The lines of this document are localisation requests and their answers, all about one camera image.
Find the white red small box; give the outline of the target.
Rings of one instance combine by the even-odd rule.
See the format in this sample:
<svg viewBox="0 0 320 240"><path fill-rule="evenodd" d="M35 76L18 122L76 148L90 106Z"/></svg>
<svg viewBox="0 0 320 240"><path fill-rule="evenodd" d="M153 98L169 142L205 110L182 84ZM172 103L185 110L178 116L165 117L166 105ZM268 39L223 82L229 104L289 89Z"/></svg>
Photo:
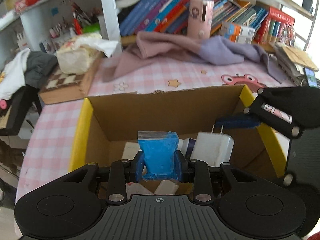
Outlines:
<svg viewBox="0 0 320 240"><path fill-rule="evenodd" d="M127 183L125 186L127 198L130 198L133 194L154 195L153 192L149 191L140 183Z"/></svg>

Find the white spray bottle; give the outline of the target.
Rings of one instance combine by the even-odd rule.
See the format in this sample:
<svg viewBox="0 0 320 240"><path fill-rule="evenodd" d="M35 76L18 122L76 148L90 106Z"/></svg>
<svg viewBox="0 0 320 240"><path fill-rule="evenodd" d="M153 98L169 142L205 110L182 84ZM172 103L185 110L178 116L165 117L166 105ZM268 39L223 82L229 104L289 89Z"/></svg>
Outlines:
<svg viewBox="0 0 320 240"><path fill-rule="evenodd" d="M179 139L177 149L181 151L184 157L192 154L196 140L193 138Z"/></svg>

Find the smartphone with lit screen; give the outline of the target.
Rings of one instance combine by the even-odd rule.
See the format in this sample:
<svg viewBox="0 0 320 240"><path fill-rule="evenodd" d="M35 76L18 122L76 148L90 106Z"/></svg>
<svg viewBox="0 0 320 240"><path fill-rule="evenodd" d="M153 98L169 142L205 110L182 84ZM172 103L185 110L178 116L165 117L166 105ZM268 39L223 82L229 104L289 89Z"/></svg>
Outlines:
<svg viewBox="0 0 320 240"><path fill-rule="evenodd" d="M305 73L308 86L318 88L318 82L315 77L314 71L309 68L304 68L304 73Z"/></svg>

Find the yellow cardboard box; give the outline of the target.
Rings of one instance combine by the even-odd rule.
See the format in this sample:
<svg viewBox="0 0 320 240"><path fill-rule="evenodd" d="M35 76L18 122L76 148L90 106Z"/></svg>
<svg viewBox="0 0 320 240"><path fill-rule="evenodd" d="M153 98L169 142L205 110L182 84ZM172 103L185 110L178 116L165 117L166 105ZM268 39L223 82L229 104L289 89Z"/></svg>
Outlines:
<svg viewBox="0 0 320 240"><path fill-rule="evenodd" d="M110 166L122 158L127 142L137 140L138 131L172 131L182 139L195 138L199 132L216 130L217 118L239 113L253 100L245 85L85 98L69 170L87 163ZM261 124L223 132L234 139L232 165L271 181L285 174L286 153L272 128Z"/></svg>

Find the brown paper envelope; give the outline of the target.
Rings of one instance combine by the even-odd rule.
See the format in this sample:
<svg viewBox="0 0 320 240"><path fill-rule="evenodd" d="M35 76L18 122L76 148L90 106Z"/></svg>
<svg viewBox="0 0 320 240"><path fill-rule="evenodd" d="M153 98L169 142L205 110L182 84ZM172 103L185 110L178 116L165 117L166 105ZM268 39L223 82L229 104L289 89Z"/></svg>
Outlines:
<svg viewBox="0 0 320 240"><path fill-rule="evenodd" d="M282 43L276 43L275 49L280 52L281 57L288 63L300 65L301 67L308 68L314 72L319 71L319 68L314 64L305 51L295 47L289 47Z"/></svg>

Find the purple pink cloth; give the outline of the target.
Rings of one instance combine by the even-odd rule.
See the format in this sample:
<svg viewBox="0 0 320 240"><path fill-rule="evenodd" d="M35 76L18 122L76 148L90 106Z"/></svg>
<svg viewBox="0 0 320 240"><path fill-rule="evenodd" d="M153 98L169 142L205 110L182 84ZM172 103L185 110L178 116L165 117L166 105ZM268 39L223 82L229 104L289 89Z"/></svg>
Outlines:
<svg viewBox="0 0 320 240"><path fill-rule="evenodd" d="M183 62L210 63L214 66L239 64L248 60L262 63L268 74L282 83L286 75L276 61L257 44L240 44L222 36L205 40L183 35L140 31L136 42L129 45L118 57L104 59L103 81L110 82L135 70L149 66L158 59L167 57Z"/></svg>

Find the red dictionary book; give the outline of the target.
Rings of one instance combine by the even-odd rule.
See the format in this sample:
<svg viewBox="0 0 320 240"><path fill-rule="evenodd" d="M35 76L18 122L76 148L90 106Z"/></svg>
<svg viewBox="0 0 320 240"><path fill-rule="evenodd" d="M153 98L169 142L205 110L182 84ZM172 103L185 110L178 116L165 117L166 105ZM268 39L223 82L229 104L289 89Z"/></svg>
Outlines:
<svg viewBox="0 0 320 240"><path fill-rule="evenodd" d="M295 19L292 16L275 7L269 7L267 16L262 21L254 41L260 44L277 42L284 28L293 27L294 23Z"/></svg>

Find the orange blue white box lower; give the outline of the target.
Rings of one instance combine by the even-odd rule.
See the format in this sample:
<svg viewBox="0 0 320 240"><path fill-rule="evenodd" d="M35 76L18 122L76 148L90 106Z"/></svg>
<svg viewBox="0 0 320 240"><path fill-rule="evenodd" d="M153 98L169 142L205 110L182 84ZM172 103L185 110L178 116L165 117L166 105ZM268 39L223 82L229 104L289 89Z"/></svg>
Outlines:
<svg viewBox="0 0 320 240"><path fill-rule="evenodd" d="M242 35L229 35L229 34L224 34L224 38L235 42L239 44L251 44L252 43L252 37L247 37L247 36L242 36Z"/></svg>

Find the orange blue white box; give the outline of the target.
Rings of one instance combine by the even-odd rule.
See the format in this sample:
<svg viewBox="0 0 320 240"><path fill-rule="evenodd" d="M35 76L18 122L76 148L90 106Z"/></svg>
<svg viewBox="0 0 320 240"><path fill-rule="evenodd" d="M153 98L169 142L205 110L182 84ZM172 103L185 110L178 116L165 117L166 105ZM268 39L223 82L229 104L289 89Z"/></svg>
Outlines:
<svg viewBox="0 0 320 240"><path fill-rule="evenodd" d="M229 34L224 34L224 38L235 42L239 44L251 44L252 43L252 37L247 37L247 36L242 36L242 35L229 35Z"/></svg>
<svg viewBox="0 0 320 240"><path fill-rule="evenodd" d="M246 25L240 25L233 22L223 22L221 25L221 33L227 35L247 36L253 38L255 29Z"/></svg>

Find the orange blue white box upper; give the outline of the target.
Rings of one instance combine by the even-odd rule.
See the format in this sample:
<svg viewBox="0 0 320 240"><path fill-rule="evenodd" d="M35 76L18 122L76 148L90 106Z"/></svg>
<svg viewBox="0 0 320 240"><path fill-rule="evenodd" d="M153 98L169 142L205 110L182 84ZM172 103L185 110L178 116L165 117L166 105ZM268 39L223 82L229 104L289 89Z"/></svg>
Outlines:
<svg viewBox="0 0 320 240"><path fill-rule="evenodd" d="M247 36L253 38L255 29L246 25L240 25L233 22L223 22L221 25L221 33L227 35Z"/></svg>

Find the wooden chess box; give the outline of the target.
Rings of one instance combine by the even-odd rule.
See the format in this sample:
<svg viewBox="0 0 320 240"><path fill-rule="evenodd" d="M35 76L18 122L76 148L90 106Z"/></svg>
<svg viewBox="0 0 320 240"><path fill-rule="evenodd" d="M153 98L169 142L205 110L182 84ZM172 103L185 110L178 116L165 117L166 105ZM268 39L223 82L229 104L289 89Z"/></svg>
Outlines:
<svg viewBox="0 0 320 240"><path fill-rule="evenodd" d="M63 74L60 67L57 66L39 91L42 101L46 105L52 105L85 98L103 57L102 53L95 56L88 71L84 74Z"/></svg>

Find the pink cartoon cylinder holder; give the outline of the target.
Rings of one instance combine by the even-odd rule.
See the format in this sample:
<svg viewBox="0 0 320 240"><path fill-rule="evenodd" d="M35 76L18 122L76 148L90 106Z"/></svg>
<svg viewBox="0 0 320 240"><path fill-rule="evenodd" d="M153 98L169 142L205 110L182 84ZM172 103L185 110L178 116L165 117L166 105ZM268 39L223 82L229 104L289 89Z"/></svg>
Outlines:
<svg viewBox="0 0 320 240"><path fill-rule="evenodd" d="M211 33L214 1L190 0L187 36L194 39L208 39Z"/></svg>

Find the white tissue pack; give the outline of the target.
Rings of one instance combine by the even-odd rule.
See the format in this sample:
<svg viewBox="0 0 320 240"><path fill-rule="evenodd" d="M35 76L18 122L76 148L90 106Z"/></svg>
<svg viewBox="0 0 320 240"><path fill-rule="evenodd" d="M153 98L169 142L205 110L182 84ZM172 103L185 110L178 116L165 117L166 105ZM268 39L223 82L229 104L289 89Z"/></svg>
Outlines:
<svg viewBox="0 0 320 240"><path fill-rule="evenodd" d="M57 61L63 74L84 74L101 55L111 57L118 41L102 38L100 33L76 35L65 42L56 52Z"/></svg>

